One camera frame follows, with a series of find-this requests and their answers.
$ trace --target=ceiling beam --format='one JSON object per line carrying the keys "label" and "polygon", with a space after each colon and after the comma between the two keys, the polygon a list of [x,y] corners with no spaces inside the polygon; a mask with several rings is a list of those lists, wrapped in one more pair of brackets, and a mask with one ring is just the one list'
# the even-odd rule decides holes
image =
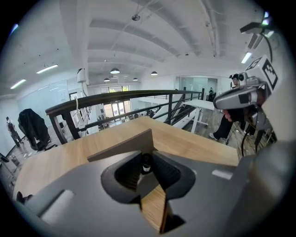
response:
{"label": "ceiling beam", "polygon": [[[109,51],[112,47],[112,43],[100,43],[100,42],[91,42],[88,45],[88,50],[107,50]],[[137,49],[136,47],[131,47],[128,45],[117,45],[116,52],[123,52],[128,54],[134,54],[138,56],[142,56],[145,58],[149,58],[151,60],[156,60],[159,62],[163,62],[164,58],[157,56],[155,54],[152,54],[148,51]]]}
{"label": "ceiling beam", "polygon": [[87,60],[88,63],[114,63],[114,64],[126,64],[126,65],[136,65],[139,67],[151,68],[152,64],[136,62],[129,59],[117,59],[112,58],[105,62],[105,58],[102,57],[89,57]]}
{"label": "ceiling beam", "polygon": [[[122,29],[125,27],[125,25],[124,25],[124,23],[116,22],[116,21],[110,21],[110,20],[105,20],[105,19],[93,19],[92,22],[90,23],[89,27],[122,31]],[[175,56],[179,56],[178,51],[176,51],[174,48],[172,48],[166,42],[155,37],[153,34],[150,34],[146,31],[138,29],[134,26],[125,27],[123,32],[140,37],[142,39],[145,39],[151,43],[154,43],[155,45],[158,45],[159,47],[163,48],[164,50],[168,51],[169,53],[171,53]]]}
{"label": "ceiling beam", "polygon": [[[139,0],[131,0],[136,4],[140,4],[141,6],[145,5],[149,0],[139,1]],[[195,39],[188,31],[187,27],[180,22],[174,14],[172,14],[164,4],[161,2],[156,2],[146,7],[146,9],[151,11],[151,14],[155,14],[162,18],[166,23],[168,23],[187,43],[188,47],[195,53],[196,56],[199,55],[198,47],[196,46]]]}
{"label": "ceiling beam", "polygon": [[200,0],[200,4],[204,11],[204,20],[206,22],[206,27],[209,32],[210,42],[213,47],[213,56],[220,56],[220,45],[219,45],[219,32],[216,23],[215,15],[210,10],[210,3],[208,0]]}

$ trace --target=office chair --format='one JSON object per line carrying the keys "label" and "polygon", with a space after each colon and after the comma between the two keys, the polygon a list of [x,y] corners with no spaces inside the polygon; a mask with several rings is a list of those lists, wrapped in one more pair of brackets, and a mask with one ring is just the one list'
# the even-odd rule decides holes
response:
{"label": "office chair", "polygon": [[56,144],[53,144],[52,146],[47,147],[50,143],[48,128],[45,125],[44,119],[33,110],[25,109],[19,113],[18,126],[28,138],[30,146],[33,150],[46,151],[57,146]]}

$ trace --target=black railing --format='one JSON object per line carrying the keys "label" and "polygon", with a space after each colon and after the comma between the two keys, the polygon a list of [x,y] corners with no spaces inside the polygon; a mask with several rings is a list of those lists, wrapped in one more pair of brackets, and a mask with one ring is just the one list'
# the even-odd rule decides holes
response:
{"label": "black railing", "polygon": [[[182,97],[180,100],[173,101],[173,95],[174,94],[182,94]],[[191,94],[190,98],[185,98],[186,94]],[[179,107],[181,105],[181,102],[184,102],[186,100],[192,100],[192,99],[204,99],[204,89],[201,92],[196,92],[196,91],[177,91],[177,90],[141,90],[141,91],[125,91],[125,92],[115,92],[115,93],[108,93],[108,94],[97,94],[97,95],[92,95],[92,96],[87,96],[83,98],[78,99],[78,109],[93,106],[93,105],[98,105],[98,104],[104,104],[104,103],[110,103],[113,101],[124,101],[124,100],[129,100],[132,98],[140,98],[140,97],[154,97],[154,96],[161,96],[164,98],[166,96],[168,98],[168,102],[164,104],[160,104],[157,106],[152,106],[144,109],[139,109],[135,110],[132,112],[120,114],[117,116],[114,116],[112,118],[106,118],[103,120],[99,120],[90,124],[87,124],[84,128],[76,128],[71,116],[71,111],[76,110],[76,101],[71,100],[67,101],[65,103],[56,105],[54,107],[51,107],[47,109],[45,112],[47,115],[49,115],[50,121],[53,125],[53,128],[62,144],[65,144],[67,142],[63,131],[61,130],[61,127],[59,125],[59,122],[57,120],[57,116],[62,115],[63,119],[66,121],[68,128],[73,136],[74,139],[79,139],[80,131],[85,131],[88,128],[94,127],[94,126],[101,126],[104,123],[120,119],[123,117],[127,117],[132,114],[140,113],[143,111],[149,111],[154,108],[161,108],[162,106],[168,105],[168,111],[154,117],[154,119],[157,119],[161,116],[167,115],[167,119],[165,120],[165,123],[171,124],[171,120],[176,118],[178,115],[175,115],[175,111],[178,109],[181,109]],[[176,108],[172,109],[172,104],[178,103]]]}

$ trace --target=door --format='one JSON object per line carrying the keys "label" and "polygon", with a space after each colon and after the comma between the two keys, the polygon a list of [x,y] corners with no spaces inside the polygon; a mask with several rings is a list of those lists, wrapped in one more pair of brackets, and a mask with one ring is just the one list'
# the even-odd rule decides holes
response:
{"label": "door", "polygon": [[119,102],[118,103],[118,108],[119,108],[119,114],[124,114],[125,111],[124,111],[124,106],[123,106],[123,102]]}
{"label": "door", "polygon": [[113,114],[114,114],[114,116],[119,115],[118,104],[117,104],[117,103],[112,104],[112,110],[113,110]]}

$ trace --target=glass wall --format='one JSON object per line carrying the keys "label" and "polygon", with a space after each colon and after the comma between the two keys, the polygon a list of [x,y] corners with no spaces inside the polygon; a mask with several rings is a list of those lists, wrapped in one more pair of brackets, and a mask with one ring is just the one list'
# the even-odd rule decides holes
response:
{"label": "glass wall", "polygon": [[45,110],[69,101],[67,81],[59,81],[34,91],[33,93],[18,100],[20,111],[24,109],[32,109],[40,117],[42,117],[47,126],[51,125],[49,116]]}
{"label": "glass wall", "polygon": [[207,90],[208,78],[205,77],[181,77],[180,78],[180,90],[186,91],[198,91],[201,92],[203,89]]}

